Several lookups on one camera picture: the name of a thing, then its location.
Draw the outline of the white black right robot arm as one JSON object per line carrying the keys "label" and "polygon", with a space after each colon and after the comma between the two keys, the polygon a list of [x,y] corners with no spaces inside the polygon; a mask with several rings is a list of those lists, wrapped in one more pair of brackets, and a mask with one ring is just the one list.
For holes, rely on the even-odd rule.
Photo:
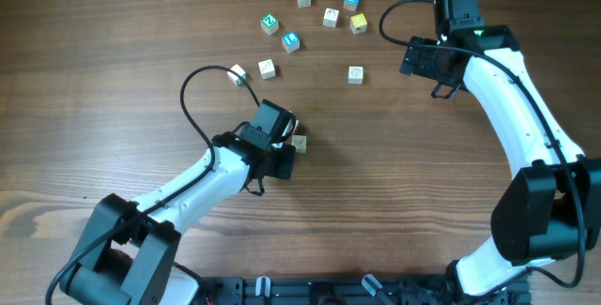
{"label": "white black right robot arm", "polygon": [[480,103],[512,181],[493,209],[489,239],[455,261],[455,299],[490,299],[537,272],[577,286],[600,233],[600,161],[562,130],[506,26],[457,29],[444,41],[414,37],[401,70],[465,89]]}

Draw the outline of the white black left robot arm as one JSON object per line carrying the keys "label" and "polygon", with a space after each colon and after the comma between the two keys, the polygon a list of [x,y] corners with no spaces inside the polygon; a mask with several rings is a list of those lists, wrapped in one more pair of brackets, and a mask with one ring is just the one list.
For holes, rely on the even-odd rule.
{"label": "white black left robot arm", "polygon": [[82,304],[188,304],[199,284],[175,264],[182,236],[222,200],[266,176],[289,179],[296,149],[248,130],[215,136],[192,167],[155,191],[127,201],[116,194],[94,208],[55,289]]}

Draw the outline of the wooden block sketch picture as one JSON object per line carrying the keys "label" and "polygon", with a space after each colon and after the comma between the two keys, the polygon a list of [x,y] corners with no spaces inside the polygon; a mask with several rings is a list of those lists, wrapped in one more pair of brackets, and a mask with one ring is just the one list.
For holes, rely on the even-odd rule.
{"label": "wooden block sketch picture", "polygon": [[305,153],[307,147],[307,138],[304,135],[295,134],[292,136],[291,144],[298,153]]}

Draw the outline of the plain wooden block green side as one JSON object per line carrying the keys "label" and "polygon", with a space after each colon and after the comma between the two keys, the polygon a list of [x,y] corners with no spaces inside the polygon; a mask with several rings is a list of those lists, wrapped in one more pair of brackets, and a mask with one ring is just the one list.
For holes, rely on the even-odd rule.
{"label": "plain wooden block green side", "polygon": [[296,122],[295,122],[295,125],[294,125],[294,128],[293,128],[293,130],[292,130],[292,134],[293,134],[293,135],[294,135],[294,134],[296,134],[296,133],[298,132],[298,130],[299,130],[299,127],[300,127],[300,121],[299,121],[299,120],[296,120]]}

